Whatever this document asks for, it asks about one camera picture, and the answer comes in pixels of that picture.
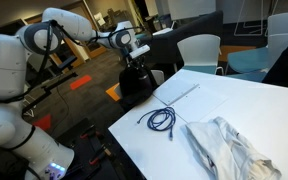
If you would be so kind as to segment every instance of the white chair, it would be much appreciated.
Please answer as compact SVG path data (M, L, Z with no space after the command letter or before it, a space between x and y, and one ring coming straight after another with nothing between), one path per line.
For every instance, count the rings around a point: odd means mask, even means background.
M163 72L163 71L161 71L161 70L151 70L151 72L152 72L152 74L153 74L153 76L154 76L154 79L155 79L157 85L161 85L161 84L165 81L164 72ZM114 92L115 92L120 98L123 98L120 84L118 84L117 86L115 86Z
M288 12L268 17L268 37L274 34L288 33ZM266 47L229 53L228 66L238 73L249 73L268 68L269 45Z
M288 33L288 12L269 16L267 24L268 36Z
M220 50L220 37L212 34L200 34L188 37L177 43L184 61L183 69L216 74L223 68L217 67Z
M268 37L268 69L272 68L282 52L288 47L288 33L274 34Z

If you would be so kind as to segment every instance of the orange floor mat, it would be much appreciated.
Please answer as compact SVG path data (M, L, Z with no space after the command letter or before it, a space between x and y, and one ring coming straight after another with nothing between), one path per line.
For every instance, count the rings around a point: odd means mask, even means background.
M49 129L51 127L51 115L44 116L42 119L35 121L33 125L40 127L44 131Z
M91 79L92 79L91 76L85 75L85 76L79 78L78 80L72 82L72 83L70 84L70 87L71 87L72 90L74 90L74 89L82 86L83 84L87 83L87 82L90 81Z
M115 87L118 85L119 85L119 83L115 84L114 86L112 86L108 90L106 90L106 93L109 96L111 96L111 98L114 99L114 101L118 101L120 99L120 97L114 92Z
M232 52L245 51L249 49L255 49L255 46L221 46L221 55L219 55L218 60L227 62L227 55Z

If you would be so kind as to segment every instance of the wire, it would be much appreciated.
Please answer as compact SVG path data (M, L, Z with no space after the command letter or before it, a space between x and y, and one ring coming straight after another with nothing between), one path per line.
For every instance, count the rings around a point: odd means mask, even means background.
M109 41L109 43L110 43L110 45L112 46L112 44L111 44L111 39L110 39L112 36L114 36L115 34L117 34L117 33L119 33L119 32L122 32L122 31L127 31L127 30L130 30L130 29L139 29L139 28L140 28L140 29L143 29L143 27L141 27L141 26L124 28L124 29L120 29L120 30L111 32L111 33L110 33L108 36L106 36L106 37L98 36L98 33L97 33L97 31L96 31L96 37L91 38L91 39L88 41L88 44L90 44L90 43L92 43L92 42L96 42L98 39L105 39L105 38L107 38L108 41Z
M62 33L64 33L65 36L66 36L67 38L69 38L72 42L74 42L76 45L82 46L82 44L79 43L79 42L77 42L75 39L73 39L72 36L70 36L69 33L63 28L63 26L61 26L61 25L59 25L59 24L57 23L57 21L51 20L51 23L52 23L53 26L56 26L57 28L59 28L60 31L61 31Z
M171 107L166 107L163 109L156 109L144 114L138 121L137 124L141 122L141 120L148 114L153 113L149 119L147 120L147 127L154 130L154 131L166 131L170 130L169 138L173 140L173 126L176 122L175 110ZM161 121L156 121L155 118L159 115L163 115L164 118ZM167 126L161 128L161 126L166 122L169 121Z
M60 98L62 99L62 101L63 101L63 102L65 103L65 105L66 105L66 114L65 114L64 118L62 118L62 120L61 120L60 122L58 122L58 123L54 126L54 128L53 128L52 132L50 133L50 135L52 135L52 134L54 133L55 129L56 129L56 128L64 121L64 119L66 119L66 118L68 117L68 115L70 114L70 113L69 113L69 112L70 112L70 106L67 104L67 102L65 101L64 97L61 95L60 91L58 90L58 86L56 87L56 91L57 91L58 95L60 96Z
M32 173L38 180L41 180L41 177L32 169L31 167L27 166L27 170Z
M42 72L45 69L46 63L48 61L48 56L50 54L52 37L53 37L52 36L52 34L53 34L52 26L53 26L52 21L49 21L48 26L47 26L47 41L46 41L46 49L45 49L43 61L42 61L42 64L40 66L40 69L38 71L37 77L35 78L33 85L29 89L33 89L35 86L37 86L39 84L39 81L41 80Z

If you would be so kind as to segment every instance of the teal chair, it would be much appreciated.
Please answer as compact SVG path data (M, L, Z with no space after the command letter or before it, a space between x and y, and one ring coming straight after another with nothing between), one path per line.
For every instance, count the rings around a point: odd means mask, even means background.
M271 67L275 64L277 59L281 56L282 52L287 49L288 47L288 33L284 34L274 34L270 35L268 37L269 42L269 49L267 54L267 70L269 71ZM262 82L262 80L266 76L266 72L263 71L257 71L257 72L251 72L251 73L242 73L242 74L234 74L234 75L228 75L227 77L237 78L237 79L243 79L243 80L249 80L254 82Z
M268 37L288 33L288 12L269 16L267 23ZM225 73L227 73L228 67L238 73L250 73L269 68L269 41L270 39L268 39L268 45L265 47L229 53Z

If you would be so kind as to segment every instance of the black cable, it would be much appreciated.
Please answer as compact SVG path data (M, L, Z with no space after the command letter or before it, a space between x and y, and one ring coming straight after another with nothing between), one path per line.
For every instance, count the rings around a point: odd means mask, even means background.
M97 42L98 39L105 39L105 38L107 38L108 41L109 41L109 43L110 43L110 45L112 46L111 40L110 40L110 38L111 38L112 36L114 36L115 34L117 34L117 33L119 33L119 32L122 32L122 31L127 31L127 30L130 30L130 29L138 29L138 28L143 29L143 27L141 27L141 26L130 27L130 28L123 28L123 29L120 29L120 30L111 32L111 33L110 33L108 36L106 36L106 37L98 36L98 34L96 33L96 37L91 38L91 39L88 41L88 44L89 44L89 43L92 43L92 42Z
M38 180L41 180L41 177L32 169L31 167L27 166L27 170L32 173Z
M166 131L170 130L169 138L172 141L173 140L173 126L176 122L176 116L175 116L175 110L171 107L166 107L163 109L156 109L153 111L150 111L146 114L144 114L138 121L137 124L141 122L141 120L148 114L153 113L149 119L147 120L147 127L154 130L154 131ZM157 116L163 115L164 118L161 121L155 120ZM165 122L169 121L169 124L165 127L162 126Z
M29 87L28 90L33 89L34 87L36 87L39 84L39 81L41 80L41 76L42 76L42 72L45 69L46 63L48 61L48 56L50 54L50 49L51 49L51 43L52 43L52 37L53 37L53 21L49 21L48 22L48 26L47 26L47 42L46 42L46 48L45 48L45 54L43 57L43 61L42 64L40 66L40 69L37 73L37 77L34 80L33 84L31 87Z
M66 114L65 114L64 118L62 118L61 121L58 122L58 123L54 126L52 132L50 133L51 136L52 136L52 134L54 133L55 129L68 117L69 112L70 112L70 107L69 107L69 105L67 104L67 102L65 101L64 97L63 97L63 96L61 95L61 93L59 92L58 86L56 87L56 91L57 91L58 95L60 96L60 98L62 99L62 101L63 101L63 102L65 103L65 105L66 105Z
M28 136L20 144L14 146L12 148L4 148L4 149L9 150L9 151L13 151L14 149L17 149L17 148L23 146L27 141L29 141L31 139L31 137L33 136L33 134L35 132L35 129L36 129L35 126L32 125L30 134L28 134Z
M68 32L63 28L63 26L61 26L61 25L59 25L59 24L57 23L57 21L52 20L51 23L52 23L53 26L56 26L57 28L59 28L60 31L61 31L62 33L64 33L65 36L66 36L67 38L69 38L71 41L73 41L75 44L81 45L81 43L79 43L79 42L77 42L75 39L73 39L72 36L70 36L70 35L68 34Z

